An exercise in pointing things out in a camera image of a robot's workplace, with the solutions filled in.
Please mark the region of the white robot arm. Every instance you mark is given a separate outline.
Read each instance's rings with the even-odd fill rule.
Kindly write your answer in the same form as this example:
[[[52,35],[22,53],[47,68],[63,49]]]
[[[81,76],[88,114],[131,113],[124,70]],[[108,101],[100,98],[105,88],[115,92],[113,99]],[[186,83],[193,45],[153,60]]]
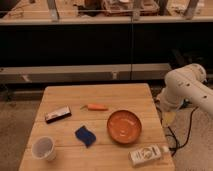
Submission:
[[[175,111],[187,99],[213,118],[213,90],[203,84],[206,77],[204,67],[196,63],[169,71],[165,87],[158,94],[160,108]]]

